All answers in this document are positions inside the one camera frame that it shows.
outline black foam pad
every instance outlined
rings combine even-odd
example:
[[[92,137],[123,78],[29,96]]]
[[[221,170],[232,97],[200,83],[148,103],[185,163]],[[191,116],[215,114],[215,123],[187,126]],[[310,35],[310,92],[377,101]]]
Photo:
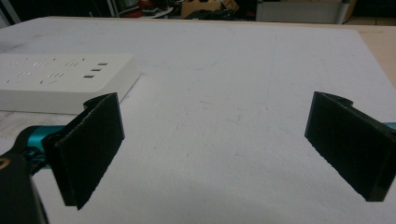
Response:
[[[382,202],[396,174],[396,132],[352,107],[315,92],[305,137],[368,202]]]
[[[78,209],[90,199],[124,139],[116,93],[84,105],[80,115],[42,141],[64,203]]]

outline power strip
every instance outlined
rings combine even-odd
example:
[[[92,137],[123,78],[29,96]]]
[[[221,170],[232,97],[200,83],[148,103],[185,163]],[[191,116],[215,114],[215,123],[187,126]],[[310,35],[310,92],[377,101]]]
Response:
[[[132,54],[0,54],[0,110],[79,114],[82,104],[139,78]]]

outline power socket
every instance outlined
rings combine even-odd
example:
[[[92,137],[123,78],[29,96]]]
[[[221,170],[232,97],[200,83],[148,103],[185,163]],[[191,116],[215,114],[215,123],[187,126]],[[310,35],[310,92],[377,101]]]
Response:
[[[139,78],[132,54],[0,54],[0,110],[79,114],[87,100]]]

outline white tabletop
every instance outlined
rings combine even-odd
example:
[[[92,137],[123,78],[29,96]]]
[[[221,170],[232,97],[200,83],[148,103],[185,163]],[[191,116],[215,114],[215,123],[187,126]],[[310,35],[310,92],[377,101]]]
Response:
[[[395,90],[350,30],[252,24],[38,19],[0,30],[4,53],[132,52],[126,138],[81,211],[51,171],[34,180],[52,223],[394,223],[396,188],[367,203],[304,138],[314,91],[396,120]],[[4,152],[34,124],[0,112]]]

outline cardboard box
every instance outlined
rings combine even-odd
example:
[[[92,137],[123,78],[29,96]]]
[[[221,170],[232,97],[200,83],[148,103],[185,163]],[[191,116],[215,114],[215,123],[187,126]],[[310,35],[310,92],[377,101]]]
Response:
[[[237,10],[238,4],[234,0],[224,0],[222,4],[230,10]],[[185,0],[181,5],[181,19],[186,18],[195,10],[211,10],[215,11],[221,9],[221,3],[216,0],[208,0],[207,2],[200,2],[199,0]]]
[[[200,2],[198,0],[185,0],[181,5],[181,19],[186,18],[195,10],[211,10],[215,11],[221,8],[221,3],[215,0],[208,0],[207,2]]]

